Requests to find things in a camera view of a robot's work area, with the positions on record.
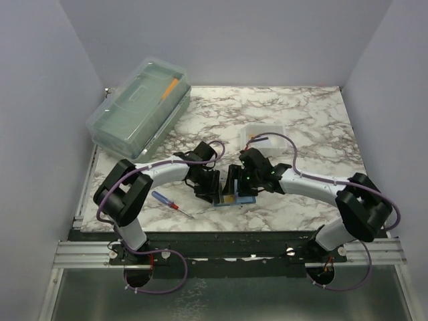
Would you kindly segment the blue leather card holder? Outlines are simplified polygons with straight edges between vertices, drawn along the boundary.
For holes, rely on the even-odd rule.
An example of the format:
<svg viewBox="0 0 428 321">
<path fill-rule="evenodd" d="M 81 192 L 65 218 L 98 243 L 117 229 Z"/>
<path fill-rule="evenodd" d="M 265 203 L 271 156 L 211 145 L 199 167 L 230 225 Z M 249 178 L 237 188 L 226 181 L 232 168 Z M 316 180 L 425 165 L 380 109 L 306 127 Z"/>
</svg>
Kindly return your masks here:
<svg viewBox="0 0 428 321">
<path fill-rule="evenodd" d="M 221 183 L 221 189 L 223 190 L 223 187 L 225 186 L 226 179 L 220 179 Z M 221 192 L 221 199 L 220 203 L 213 203 L 214 207 L 230 207 L 230 206 L 242 206 L 242 205 L 248 205 L 248 204 L 255 204 L 257 201 L 256 196 L 239 196 L 238 195 L 238 182 L 235 182 L 235 204 L 227 205 L 223 203 L 223 196 Z"/>
</svg>

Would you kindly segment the white plastic card tray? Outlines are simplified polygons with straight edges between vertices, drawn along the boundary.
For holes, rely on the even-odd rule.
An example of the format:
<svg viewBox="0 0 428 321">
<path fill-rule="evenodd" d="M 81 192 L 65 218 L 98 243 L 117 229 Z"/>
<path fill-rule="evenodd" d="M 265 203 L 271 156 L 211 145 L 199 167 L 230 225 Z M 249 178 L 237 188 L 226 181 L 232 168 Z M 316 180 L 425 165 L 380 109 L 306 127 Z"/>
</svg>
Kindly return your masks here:
<svg viewBox="0 0 428 321">
<path fill-rule="evenodd" d="M 287 150 L 290 143 L 281 136 L 263 135 L 266 132 L 275 132 L 286 135 L 283 124 L 250 123 L 239 130 L 240 148 L 243 150 L 249 140 L 257 137 L 248 145 L 249 148 L 258 149 L 264 157 L 277 157 Z"/>
</svg>

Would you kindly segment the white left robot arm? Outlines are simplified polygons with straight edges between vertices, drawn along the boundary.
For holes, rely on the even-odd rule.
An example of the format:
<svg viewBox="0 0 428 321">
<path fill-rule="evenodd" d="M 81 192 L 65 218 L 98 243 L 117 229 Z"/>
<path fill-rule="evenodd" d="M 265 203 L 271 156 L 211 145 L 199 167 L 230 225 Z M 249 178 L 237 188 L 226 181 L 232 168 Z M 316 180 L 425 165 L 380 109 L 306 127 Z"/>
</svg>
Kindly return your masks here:
<svg viewBox="0 0 428 321">
<path fill-rule="evenodd" d="M 96 217 L 112 225 L 127 245 L 125 256 L 134 264 L 143 263 L 148 256 L 147 236 L 138 221 L 138 215 L 151 189 L 168 183 L 192 182 L 196 197 L 208 202 L 219 201 L 219 171 L 209 166 L 225 153 L 211 147 L 216 144 L 200 142 L 187 153 L 177 152 L 157 162 L 133 164 L 120 160 L 94 193 L 98 206 Z"/>
</svg>

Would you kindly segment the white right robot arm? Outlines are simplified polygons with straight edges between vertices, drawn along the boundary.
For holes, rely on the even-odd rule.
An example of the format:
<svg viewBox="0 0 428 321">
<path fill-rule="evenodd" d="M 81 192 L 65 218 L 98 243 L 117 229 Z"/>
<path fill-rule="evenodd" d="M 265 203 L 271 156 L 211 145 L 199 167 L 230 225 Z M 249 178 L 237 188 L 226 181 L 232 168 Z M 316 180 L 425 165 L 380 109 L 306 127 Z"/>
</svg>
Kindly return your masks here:
<svg viewBox="0 0 428 321">
<path fill-rule="evenodd" d="M 232 173 L 237 175 L 240 197 L 256 197 L 267 191 L 309 197 L 338 209 L 340 217 L 319 227 L 303 246 L 317 262 L 330 257 L 344 243 L 372 242 L 393 211 L 392 205 L 362 173 L 343 181 L 297 173 L 291 165 L 273 166 L 256 148 L 241 151 L 239 160 L 242 165 L 233 165 Z"/>
</svg>

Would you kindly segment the white striped credit card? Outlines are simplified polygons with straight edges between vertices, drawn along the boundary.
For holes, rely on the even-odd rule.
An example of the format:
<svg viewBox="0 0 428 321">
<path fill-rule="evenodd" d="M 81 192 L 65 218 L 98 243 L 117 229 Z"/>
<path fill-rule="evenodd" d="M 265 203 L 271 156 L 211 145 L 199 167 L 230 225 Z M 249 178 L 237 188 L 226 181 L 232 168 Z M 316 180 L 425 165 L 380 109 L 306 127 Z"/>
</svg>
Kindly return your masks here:
<svg viewBox="0 0 428 321">
<path fill-rule="evenodd" d="M 269 144 L 269 137 L 268 136 L 259 136 L 259 137 L 252 137 L 251 138 L 251 143 L 255 144 L 255 143 L 261 143 L 263 142 L 264 144 Z"/>
</svg>

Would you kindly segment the blue red screwdriver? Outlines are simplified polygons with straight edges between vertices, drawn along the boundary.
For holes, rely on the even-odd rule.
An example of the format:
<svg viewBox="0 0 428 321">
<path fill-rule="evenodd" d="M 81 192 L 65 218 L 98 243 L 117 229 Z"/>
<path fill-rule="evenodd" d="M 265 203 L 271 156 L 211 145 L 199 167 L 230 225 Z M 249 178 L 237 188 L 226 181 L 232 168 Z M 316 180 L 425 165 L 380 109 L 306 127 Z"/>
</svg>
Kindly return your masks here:
<svg viewBox="0 0 428 321">
<path fill-rule="evenodd" d="M 164 195 L 162 195 L 158 191 L 153 191 L 151 194 L 157 201 L 161 202 L 162 204 L 166 205 L 167 207 L 174 209 L 175 211 L 179 211 L 179 212 L 185 214 L 187 217 L 190 217 L 191 219 L 194 218 L 191 214 L 182 210 L 175 202 L 168 199 L 167 197 L 165 197 Z"/>
</svg>

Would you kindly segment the clear plastic storage box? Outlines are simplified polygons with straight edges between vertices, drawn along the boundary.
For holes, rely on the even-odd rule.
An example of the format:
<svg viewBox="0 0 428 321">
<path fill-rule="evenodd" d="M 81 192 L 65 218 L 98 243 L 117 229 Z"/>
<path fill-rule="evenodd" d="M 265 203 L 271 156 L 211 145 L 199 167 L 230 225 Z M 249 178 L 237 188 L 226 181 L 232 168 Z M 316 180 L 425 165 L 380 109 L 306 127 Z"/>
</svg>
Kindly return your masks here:
<svg viewBox="0 0 428 321">
<path fill-rule="evenodd" d="M 174 78 L 179 83 L 161 97 Z M 116 158 L 149 161 L 190 104 L 184 68 L 146 58 L 94 113 L 86 126 L 94 144 Z"/>
</svg>

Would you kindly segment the orange pen in box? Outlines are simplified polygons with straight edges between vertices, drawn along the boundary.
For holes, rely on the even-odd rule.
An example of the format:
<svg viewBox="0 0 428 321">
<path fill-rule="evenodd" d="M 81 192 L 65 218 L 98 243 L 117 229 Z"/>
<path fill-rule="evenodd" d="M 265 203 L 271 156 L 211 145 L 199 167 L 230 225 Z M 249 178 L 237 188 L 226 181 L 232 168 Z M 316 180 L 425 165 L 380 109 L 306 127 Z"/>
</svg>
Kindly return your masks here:
<svg viewBox="0 0 428 321">
<path fill-rule="evenodd" d="M 175 88 L 175 86 L 179 83 L 178 78 L 174 78 L 172 82 L 169 84 L 165 92 L 163 93 L 161 99 L 164 100 L 167 98 L 167 96 L 171 93 L 171 91 Z"/>
</svg>

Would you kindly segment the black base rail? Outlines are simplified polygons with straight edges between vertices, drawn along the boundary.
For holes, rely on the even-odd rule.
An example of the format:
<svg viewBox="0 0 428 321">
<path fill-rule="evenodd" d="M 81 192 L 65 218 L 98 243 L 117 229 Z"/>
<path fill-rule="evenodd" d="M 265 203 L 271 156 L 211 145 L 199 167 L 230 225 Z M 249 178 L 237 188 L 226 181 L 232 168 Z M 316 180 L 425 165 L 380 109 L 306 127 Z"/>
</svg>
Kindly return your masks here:
<svg viewBox="0 0 428 321">
<path fill-rule="evenodd" d="M 150 232 L 140 255 L 128 252 L 115 234 L 70 231 L 57 262 L 73 268 L 117 268 L 156 278 L 303 278 L 308 270 L 384 264 L 395 242 L 384 233 L 372 243 L 340 245 L 310 254 L 310 231 Z"/>
</svg>

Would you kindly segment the aluminium frame rail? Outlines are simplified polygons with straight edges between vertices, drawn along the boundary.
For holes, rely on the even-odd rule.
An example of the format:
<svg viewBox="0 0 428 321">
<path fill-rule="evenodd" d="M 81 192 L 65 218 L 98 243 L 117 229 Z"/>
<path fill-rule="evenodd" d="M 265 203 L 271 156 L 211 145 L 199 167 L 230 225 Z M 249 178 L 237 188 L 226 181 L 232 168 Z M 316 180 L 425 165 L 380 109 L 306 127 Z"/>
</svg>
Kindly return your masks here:
<svg viewBox="0 0 428 321">
<path fill-rule="evenodd" d="M 147 269 L 151 264 L 165 265 L 184 257 L 190 265 L 196 263 L 271 263 L 278 260 L 287 265 L 307 268 L 323 265 L 359 266 L 404 265 L 407 259 L 397 238 L 380 238 L 362 245 L 358 241 L 339 246 L 332 253 L 320 257 L 304 256 L 298 240 L 274 240 L 260 237 L 248 239 L 242 235 L 230 239 L 226 235 L 203 235 L 196 239 L 190 234 L 185 241 L 176 236 L 162 235 L 150 243 L 153 259 L 147 254 L 127 252 L 118 241 L 62 241 L 53 260 L 57 269 L 66 268 L 130 268 Z"/>
</svg>

